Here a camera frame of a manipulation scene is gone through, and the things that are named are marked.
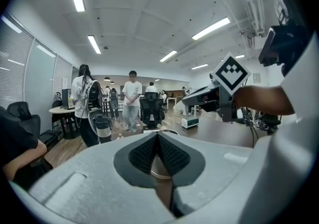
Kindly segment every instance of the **man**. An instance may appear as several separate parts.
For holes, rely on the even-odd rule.
[[[146,92],[157,92],[156,87],[154,86],[154,82],[150,82],[150,85],[145,90],[145,93]]]
[[[186,88],[183,87],[182,90],[183,90],[183,97],[185,97],[186,96]]]
[[[129,73],[130,81],[124,84],[122,90],[125,98],[123,103],[123,118],[126,122],[126,131],[136,132],[136,121],[138,118],[140,101],[139,96],[142,94],[142,85],[136,80],[137,73]]]

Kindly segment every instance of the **human arm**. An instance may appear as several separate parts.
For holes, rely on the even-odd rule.
[[[281,86],[257,87],[245,86],[234,94],[237,108],[248,107],[273,115],[291,115],[295,111]]]
[[[128,99],[128,101],[130,102],[132,99],[131,97],[129,96],[129,94],[127,93],[127,83],[124,84],[124,87],[123,87],[123,95]]]
[[[12,181],[14,176],[20,168],[26,166],[33,160],[37,159],[38,157],[42,156],[46,153],[46,146],[43,142],[38,140],[37,147],[35,149],[28,149],[23,154],[19,155],[8,164],[2,167],[3,172],[5,173],[8,180]]]
[[[139,83],[138,91],[135,94],[135,96],[130,100],[130,104],[132,104],[136,99],[138,99],[141,94],[142,94],[142,85]]]

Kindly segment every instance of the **white shirt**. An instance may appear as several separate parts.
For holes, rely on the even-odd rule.
[[[163,95],[161,95],[161,98],[162,98],[163,101],[165,102],[165,101],[166,101],[166,98],[167,98],[167,95],[166,95],[166,94],[163,94]]]
[[[157,92],[156,87],[154,85],[148,86],[145,90],[145,92]]]
[[[126,92],[129,97],[132,99],[135,97],[136,94],[142,94],[142,85],[139,82],[125,82],[124,88],[122,92]],[[123,105],[126,105],[128,103],[127,97],[124,98],[124,103]],[[140,101],[139,98],[135,99],[135,101],[131,104],[131,106],[139,106]]]
[[[83,75],[74,78],[72,82],[71,87],[71,99],[75,102],[74,108],[75,108],[75,116],[78,118],[88,118],[87,114],[87,95],[86,90],[90,86],[90,82],[92,82],[90,77],[86,77],[86,81],[88,83],[85,84],[85,87],[82,90],[82,84],[83,84]]]
[[[297,118],[319,115],[319,39],[315,32],[300,59],[281,83]]]
[[[107,102],[110,101],[110,95],[111,95],[111,89],[110,88],[105,88],[105,94],[108,95],[108,98],[106,99]]]

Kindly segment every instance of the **round table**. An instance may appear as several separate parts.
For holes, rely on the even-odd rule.
[[[75,139],[75,138],[77,138],[79,136],[79,133],[77,131],[73,130],[72,120],[71,120],[71,113],[74,113],[75,109],[67,110],[67,109],[64,109],[63,107],[55,107],[55,108],[50,109],[49,112],[52,113],[52,114],[65,114],[66,115],[66,118],[68,120],[70,134],[66,133],[62,117],[60,118],[61,127],[62,127],[63,134],[64,134],[63,135],[64,139]]]

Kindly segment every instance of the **desk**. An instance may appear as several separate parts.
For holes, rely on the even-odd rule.
[[[55,108],[50,109],[49,112],[53,113],[53,114],[65,114],[66,115],[66,118],[67,118],[68,124],[69,124],[70,134],[66,133],[66,131],[64,129],[63,121],[61,121],[64,139],[75,139],[79,136],[79,134],[77,132],[75,132],[73,130],[73,127],[72,127],[71,113],[75,112],[75,109],[67,110],[67,109],[64,109],[62,107],[55,107]]]
[[[167,98],[167,110],[168,110],[168,101],[169,100],[174,100],[175,101],[175,105],[174,106],[176,106],[176,101],[177,101],[176,98]]]
[[[165,125],[167,129],[175,130],[178,134],[193,139],[228,144],[235,146],[253,146],[253,136],[249,127],[237,123],[225,123],[210,118],[201,117],[198,126],[186,129],[180,123],[174,122],[173,125]],[[258,137],[267,136],[267,132],[256,130]]]

